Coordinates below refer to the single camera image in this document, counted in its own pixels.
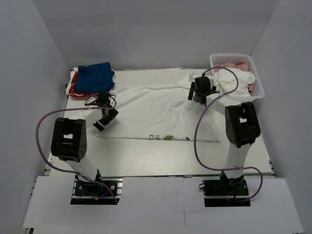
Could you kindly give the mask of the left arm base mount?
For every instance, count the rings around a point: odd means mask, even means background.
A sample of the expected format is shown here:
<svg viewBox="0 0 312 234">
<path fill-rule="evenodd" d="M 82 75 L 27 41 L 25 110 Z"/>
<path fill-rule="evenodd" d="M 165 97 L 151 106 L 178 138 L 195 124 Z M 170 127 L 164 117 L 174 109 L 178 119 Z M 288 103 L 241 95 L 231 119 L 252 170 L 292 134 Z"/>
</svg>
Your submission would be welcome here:
<svg viewBox="0 0 312 234">
<path fill-rule="evenodd" d="M 122 179 L 109 178 L 103 180 L 102 183 L 106 184 L 119 201 L 122 192 Z M 107 188 L 99 184 L 91 184 L 82 180 L 75 179 L 71 205 L 117 205 L 113 196 Z"/>
</svg>

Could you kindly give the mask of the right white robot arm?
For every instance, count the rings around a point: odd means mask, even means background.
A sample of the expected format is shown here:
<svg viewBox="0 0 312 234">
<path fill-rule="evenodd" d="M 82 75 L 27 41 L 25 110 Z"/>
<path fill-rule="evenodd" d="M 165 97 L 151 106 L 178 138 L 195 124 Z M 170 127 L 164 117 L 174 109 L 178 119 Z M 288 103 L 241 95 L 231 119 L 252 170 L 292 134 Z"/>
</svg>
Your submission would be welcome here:
<svg viewBox="0 0 312 234">
<path fill-rule="evenodd" d="M 210 107 L 225 117 L 225 133 L 230 146 L 226 164 L 219 170 L 221 176 L 217 188 L 230 195 L 242 186 L 247 153 L 261 133 L 255 107 L 251 102 L 239 102 L 221 95 L 216 91 L 216 87 L 211 86 L 206 76 L 195 78 L 191 83 L 188 100 L 207 105 L 195 128 L 194 152 L 199 164 L 212 171 L 218 169 L 205 166 L 198 157 L 197 132 L 204 114 Z"/>
</svg>

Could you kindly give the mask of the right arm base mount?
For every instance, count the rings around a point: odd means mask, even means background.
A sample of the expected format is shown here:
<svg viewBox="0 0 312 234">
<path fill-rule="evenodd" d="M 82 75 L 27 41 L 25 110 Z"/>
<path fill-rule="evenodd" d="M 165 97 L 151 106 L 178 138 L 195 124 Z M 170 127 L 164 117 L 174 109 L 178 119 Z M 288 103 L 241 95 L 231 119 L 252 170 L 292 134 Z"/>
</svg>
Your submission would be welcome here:
<svg viewBox="0 0 312 234">
<path fill-rule="evenodd" d="M 220 180 L 203 180 L 198 188 L 203 191 L 206 208 L 250 207 L 249 190 L 245 179 L 240 185 L 225 189 Z"/>
</svg>

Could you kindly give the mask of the white printed t-shirt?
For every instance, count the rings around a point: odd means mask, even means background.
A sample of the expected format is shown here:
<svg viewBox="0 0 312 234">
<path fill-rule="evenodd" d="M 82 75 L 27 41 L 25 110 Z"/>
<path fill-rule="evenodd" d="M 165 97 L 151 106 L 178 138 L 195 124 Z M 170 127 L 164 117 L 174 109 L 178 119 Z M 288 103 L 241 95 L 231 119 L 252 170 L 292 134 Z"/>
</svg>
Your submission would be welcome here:
<svg viewBox="0 0 312 234">
<path fill-rule="evenodd" d="M 197 73 L 189 72 L 174 84 L 126 87 L 116 91 L 118 115 L 97 134 L 102 138 L 194 141 L 205 107 L 187 99 Z M 197 141 L 219 143 L 225 133 L 224 116 L 209 109 Z"/>
</svg>

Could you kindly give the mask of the blue t-shirt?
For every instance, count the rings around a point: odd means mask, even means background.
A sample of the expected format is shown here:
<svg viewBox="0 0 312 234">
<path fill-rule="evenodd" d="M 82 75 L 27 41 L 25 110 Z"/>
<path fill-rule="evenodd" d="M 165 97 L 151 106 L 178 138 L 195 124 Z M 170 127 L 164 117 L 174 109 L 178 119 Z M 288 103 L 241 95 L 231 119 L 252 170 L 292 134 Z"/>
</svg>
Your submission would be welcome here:
<svg viewBox="0 0 312 234">
<path fill-rule="evenodd" d="M 74 92 L 85 95 L 109 92 L 115 86 L 114 76 L 110 62 L 79 66 Z"/>
</svg>

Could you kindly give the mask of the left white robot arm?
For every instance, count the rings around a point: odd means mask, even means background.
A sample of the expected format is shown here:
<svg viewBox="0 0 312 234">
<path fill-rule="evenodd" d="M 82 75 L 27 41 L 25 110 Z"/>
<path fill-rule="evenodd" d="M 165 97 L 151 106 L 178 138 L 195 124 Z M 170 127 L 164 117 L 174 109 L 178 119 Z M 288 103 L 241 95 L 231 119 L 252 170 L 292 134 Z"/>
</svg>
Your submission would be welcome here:
<svg viewBox="0 0 312 234">
<path fill-rule="evenodd" d="M 103 131 L 118 114 L 115 95 L 99 93 L 85 101 L 85 108 L 70 117 L 59 117 L 55 121 L 51 153 L 66 162 L 79 179 L 86 181 L 86 189 L 94 195 L 103 189 L 100 172 L 87 158 L 87 129 L 94 126 Z"/>
</svg>

